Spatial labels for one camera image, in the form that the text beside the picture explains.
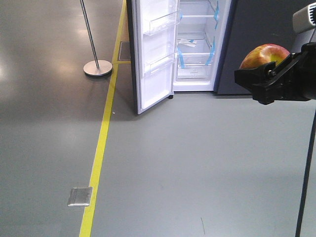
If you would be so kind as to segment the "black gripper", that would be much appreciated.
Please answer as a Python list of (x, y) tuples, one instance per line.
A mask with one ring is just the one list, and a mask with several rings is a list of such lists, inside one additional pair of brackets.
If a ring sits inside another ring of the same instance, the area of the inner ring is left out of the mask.
[(252, 98), (268, 105), (276, 100), (309, 101), (316, 98), (316, 43), (302, 45), (276, 66), (272, 61), (234, 72), (235, 83), (252, 92)]

